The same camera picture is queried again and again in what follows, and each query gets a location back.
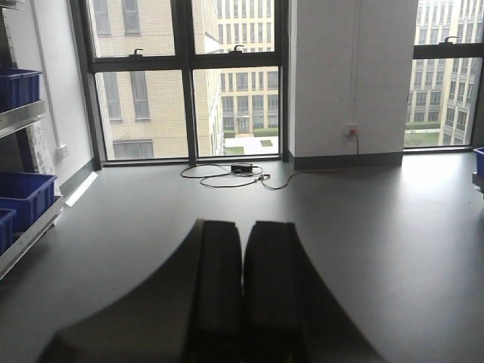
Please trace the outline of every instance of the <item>gray floor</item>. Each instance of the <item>gray floor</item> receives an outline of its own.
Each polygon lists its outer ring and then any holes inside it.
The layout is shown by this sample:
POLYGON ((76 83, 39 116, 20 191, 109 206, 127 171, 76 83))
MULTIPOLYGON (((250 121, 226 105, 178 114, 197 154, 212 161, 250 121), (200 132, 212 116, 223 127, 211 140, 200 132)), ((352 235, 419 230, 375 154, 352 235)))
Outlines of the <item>gray floor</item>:
MULTIPOLYGON (((261 163, 281 184, 289 165, 261 163)), ((0 362, 35 361, 51 335, 148 276, 196 218, 295 222, 323 279, 390 362, 484 361, 484 199, 472 154, 402 168, 301 175, 282 191, 209 189, 182 166, 104 169, 0 282, 0 362)))

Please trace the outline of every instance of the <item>green hedge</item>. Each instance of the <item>green hedge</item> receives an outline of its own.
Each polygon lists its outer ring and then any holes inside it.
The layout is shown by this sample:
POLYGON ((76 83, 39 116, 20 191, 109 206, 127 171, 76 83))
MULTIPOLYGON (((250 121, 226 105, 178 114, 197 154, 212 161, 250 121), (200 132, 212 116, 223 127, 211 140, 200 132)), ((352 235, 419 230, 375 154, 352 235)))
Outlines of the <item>green hedge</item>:
POLYGON ((225 130, 224 131, 224 138, 234 138, 235 131, 234 130, 225 130))
POLYGON ((440 129, 440 123, 408 123, 407 130, 440 129))
POLYGON ((263 138, 267 136, 279 136, 279 129, 255 129, 254 138, 263 138))

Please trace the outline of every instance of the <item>baseboard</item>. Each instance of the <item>baseboard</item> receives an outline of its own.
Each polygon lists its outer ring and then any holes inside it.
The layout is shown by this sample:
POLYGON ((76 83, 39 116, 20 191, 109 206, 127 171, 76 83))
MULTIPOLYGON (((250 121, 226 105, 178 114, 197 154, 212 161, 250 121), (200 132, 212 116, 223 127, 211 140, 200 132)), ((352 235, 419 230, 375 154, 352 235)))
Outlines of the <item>baseboard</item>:
POLYGON ((62 195, 69 197, 94 170, 95 161, 93 158, 60 186, 62 195))
POLYGON ((290 161, 294 170, 332 169, 347 166, 401 166, 403 152, 334 155, 329 157, 294 157, 290 153, 290 161))

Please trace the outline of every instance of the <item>shelf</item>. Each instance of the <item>shelf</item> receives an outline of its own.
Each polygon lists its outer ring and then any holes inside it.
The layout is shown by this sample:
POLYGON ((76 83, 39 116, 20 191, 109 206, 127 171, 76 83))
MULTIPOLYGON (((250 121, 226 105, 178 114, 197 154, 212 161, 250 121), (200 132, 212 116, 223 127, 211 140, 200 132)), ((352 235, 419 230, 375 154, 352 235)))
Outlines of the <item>shelf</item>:
POLYGON ((56 198, 54 204, 0 256, 0 280, 26 254, 44 232, 54 224, 56 218, 61 214, 64 198, 62 196, 56 198))
POLYGON ((0 138, 39 121, 44 112, 45 101, 41 100, 0 113, 0 138))
POLYGON ((22 1, 0 0, 0 8, 21 9, 18 6, 19 4, 25 4, 25 0, 22 0, 22 1))

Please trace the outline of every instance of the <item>blue storage crate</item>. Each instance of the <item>blue storage crate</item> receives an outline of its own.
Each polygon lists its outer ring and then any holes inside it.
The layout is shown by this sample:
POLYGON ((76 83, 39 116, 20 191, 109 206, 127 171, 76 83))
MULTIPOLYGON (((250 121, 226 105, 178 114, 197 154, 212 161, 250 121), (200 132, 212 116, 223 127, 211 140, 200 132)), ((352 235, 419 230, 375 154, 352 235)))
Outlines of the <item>blue storage crate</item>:
POLYGON ((484 147, 474 149, 477 161, 477 175, 484 176, 484 147))
POLYGON ((0 209, 0 255, 12 245, 12 219, 17 214, 12 209, 0 209))
POLYGON ((56 175, 0 172, 0 208, 15 209, 13 231, 23 232, 54 204, 56 175))
POLYGON ((41 73, 36 70, 0 68, 0 112, 38 101, 41 73))

